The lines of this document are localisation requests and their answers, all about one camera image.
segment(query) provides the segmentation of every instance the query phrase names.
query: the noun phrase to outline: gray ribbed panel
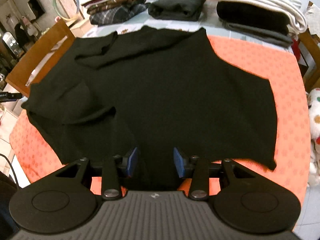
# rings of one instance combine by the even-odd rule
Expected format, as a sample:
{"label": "gray ribbed panel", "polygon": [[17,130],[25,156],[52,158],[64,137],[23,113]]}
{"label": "gray ribbed panel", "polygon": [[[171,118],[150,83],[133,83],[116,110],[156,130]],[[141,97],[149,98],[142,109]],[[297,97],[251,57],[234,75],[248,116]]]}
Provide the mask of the gray ribbed panel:
{"label": "gray ribbed panel", "polygon": [[129,191],[117,201],[106,201],[86,225],[55,236],[21,230],[14,240],[253,240],[298,239],[291,232],[252,236],[238,232],[218,220],[205,202],[185,197],[181,191]]}

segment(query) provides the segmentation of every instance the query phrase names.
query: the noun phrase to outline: white plush toy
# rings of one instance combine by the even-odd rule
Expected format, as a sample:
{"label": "white plush toy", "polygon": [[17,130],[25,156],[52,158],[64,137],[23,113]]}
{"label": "white plush toy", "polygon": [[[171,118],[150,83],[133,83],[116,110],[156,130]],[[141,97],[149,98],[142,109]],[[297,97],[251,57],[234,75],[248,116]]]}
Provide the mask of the white plush toy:
{"label": "white plush toy", "polygon": [[311,154],[308,184],[320,184],[320,88],[313,89],[307,97],[311,133]]}

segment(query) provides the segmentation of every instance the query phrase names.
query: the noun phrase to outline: folded gray garment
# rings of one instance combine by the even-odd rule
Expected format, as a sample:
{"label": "folded gray garment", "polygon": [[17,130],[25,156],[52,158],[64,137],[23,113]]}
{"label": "folded gray garment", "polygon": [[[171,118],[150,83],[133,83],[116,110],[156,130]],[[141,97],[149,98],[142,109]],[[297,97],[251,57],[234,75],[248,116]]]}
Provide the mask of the folded gray garment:
{"label": "folded gray garment", "polygon": [[229,23],[226,21],[224,21],[223,24],[227,29],[231,31],[243,33],[245,35],[256,38],[258,40],[262,40],[278,46],[288,48],[293,44],[292,38],[290,36],[286,36],[275,31],[269,31],[269,30],[260,29],[256,27],[250,27],[250,26],[242,25],[238,23]]}

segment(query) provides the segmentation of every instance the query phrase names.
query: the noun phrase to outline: orange tablecloth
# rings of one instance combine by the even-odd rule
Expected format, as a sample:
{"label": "orange tablecloth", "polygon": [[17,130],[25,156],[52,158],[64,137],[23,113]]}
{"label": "orange tablecloth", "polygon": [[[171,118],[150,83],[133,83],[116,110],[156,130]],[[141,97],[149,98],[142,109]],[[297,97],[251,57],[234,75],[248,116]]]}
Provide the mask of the orange tablecloth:
{"label": "orange tablecloth", "polygon": [[[291,190],[302,203],[309,171],[310,128],[307,99],[294,55],[225,37],[209,36],[209,40],[223,60],[269,79],[275,97],[278,116],[276,169],[270,171],[250,160],[238,162]],[[10,135],[10,143],[31,183],[62,167],[57,155],[29,123],[25,111]],[[186,180],[181,188],[188,191],[189,183]],[[100,194],[100,188],[101,178],[93,178],[91,190]],[[210,194],[219,190],[218,180],[211,179]]]}

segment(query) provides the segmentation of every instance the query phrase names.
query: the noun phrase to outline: folded brown garment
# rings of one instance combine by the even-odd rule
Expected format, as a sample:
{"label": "folded brown garment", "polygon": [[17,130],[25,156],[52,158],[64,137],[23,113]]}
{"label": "folded brown garment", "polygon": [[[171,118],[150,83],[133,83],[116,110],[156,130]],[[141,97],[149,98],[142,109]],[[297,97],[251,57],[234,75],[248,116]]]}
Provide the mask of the folded brown garment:
{"label": "folded brown garment", "polygon": [[109,0],[104,3],[90,6],[87,10],[87,14],[94,15],[98,12],[109,10],[109,9],[112,9],[115,7],[119,7],[124,3],[131,4],[135,1],[136,0]]}

